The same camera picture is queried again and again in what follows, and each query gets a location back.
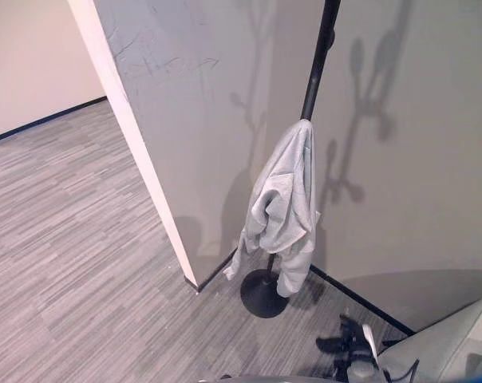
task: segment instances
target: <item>black coat rack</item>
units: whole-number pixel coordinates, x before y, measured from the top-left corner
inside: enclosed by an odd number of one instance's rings
[[[326,55],[335,39],[334,25],[339,7],[340,0],[325,0],[318,42],[315,46],[314,62],[312,64],[312,70],[310,71],[308,86],[306,87],[305,101],[303,102],[301,118],[305,120],[312,118]],[[276,292],[279,276],[272,271],[275,256],[276,254],[270,254],[267,268],[265,270],[252,271],[245,277],[241,285],[240,294],[244,306],[253,315],[260,318],[273,318],[277,316],[285,310],[289,300],[288,298],[281,297]]]

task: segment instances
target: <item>baseboard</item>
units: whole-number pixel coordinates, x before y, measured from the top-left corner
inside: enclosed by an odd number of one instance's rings
[[[28,128],[32,128],[33,126],[44,124],[45,122],[54,120],[55,118],[58,118],[60,116],[64,116],[65,114],[74,112],[75,110],[82,109],[82,108],[85,108],[87,106],[94,105],[94,104],[97,104],[98,102],[102,102],[102,101],[105,101],[105,100],[106,100],[106,96],[99,97],[99,98],[96,98],[95,100],[87,101],[87,102],[84,102],[83,104],[79,104],[79,105],[73,106],[72,108],[62,110],[61,112],[54,113],[51,116],[43,117],[43,118],[41,118],[39,120],[36,120],[34,122],[30,122],[26,125],[20,126],[19,128],[12,129],[9,132],[5,132],[5,133],[0,134],[0,140],[3,140],[4,138],[7,138],[8,136],[12,136],[13,134],[22,132],[23,130],[27,130]]]
[[[220,263],[218,267],[215,268],[215,270],[207,277],[205,281],[200,283],[198,286],[195,285],[192,281],[190,281],[188,278],[184,277],[184,280],[188,285],[193,287],[195,290],[198,292],[202,291],[205,286],[208,285],[208,283],[231,261],[232,257],[234,256],[235,250],[231,252],[231,254],[223,261]]]
[[[385,311],[379,309],[369,301],[367,301],[365,298],[362,296],[356,294],[354,291],[352,291],[349,287],[344,286],[342,283],[337,281],[336,279],[331,278],[328,274],[326,274],[324,271],[319,269],[318,267],[314,265],[310,265],[310,270],[315,273],[317,276],[320,278],[324,279],[327,281],[329,284],[333,285],[337,289],[339,289],[342,293],[347,295],[348,297],[352,298],[356,302],[360,303],[362,306],[364,306],[367,310],[372,311],[375,313],[378,317],[386,320],[390,325],[393,327],[399,329],[402,331],[404,334],[411,336],[414,335],[415,332],[411,330],[408,326],[400,323],[396,318],[392,317],[391,315],[387,314]]]

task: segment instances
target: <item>gray wall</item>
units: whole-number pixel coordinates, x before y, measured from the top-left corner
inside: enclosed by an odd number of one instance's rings
[[[198,282],[300,113],[321,1],[96,0]],[[482,1],[344,0],[314,263],[415,330],[482,296]]]
[[[277,10],[266,152],[314,49],[322,2],[298,3]],[[314,263],[417,330],[482,296],[482,1],[345,0],[336,32]]]
[[[201,283],[234,249],[262,165],[255,146],[264,142],[276,2],[96,6]]]

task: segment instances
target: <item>white wall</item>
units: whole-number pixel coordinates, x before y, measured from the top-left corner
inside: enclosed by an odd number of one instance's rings
[[[0,0],[0,134],[104,95],[66,0]]]

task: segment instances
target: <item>scuff mark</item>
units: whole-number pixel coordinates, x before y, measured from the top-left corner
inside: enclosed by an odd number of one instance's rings
[[[113,28],[113,30],[108,34],[108,36],[106,36],[106,40],[107,41],[110,41],[110,39],[113,37],[113,35],[118,31],[119,29],[119,26],[115,26],[115,28]]]
[[[195,68],[192,68],[190,70],[190,72],[194,71],[194,70],[197,70],[198,68],[202,67],[203,65],[206,65],[206,64],[209,64],[209,63],[212,63],[212,65],[211,65],[211,67],[209,67],[209,69],[213,69],[219,63],[219,59],[208,57],[204,61],[202,61],[200,64],[198,64]]]
[[[136,36],[126,45],[124,46],[121,50],[119,50],[117,53],[113,54],[113,58],[114,59],[117,59],[117,57],[119,55],[121,55],[122,53],[124,53],[131,45],[133,45],[135,43],[135,41],[138,39],[138,37],[141,35],[141,31],[138,31],[138,33],[136,34]]]
[[[147,59],[145,59],[144,56],[142,56],[142,59],[144,60],[145,68],[147,69],[148,74],[150,74],[151,77],[152,77],[152,69],[151,69],[151,66],[148,64]]]

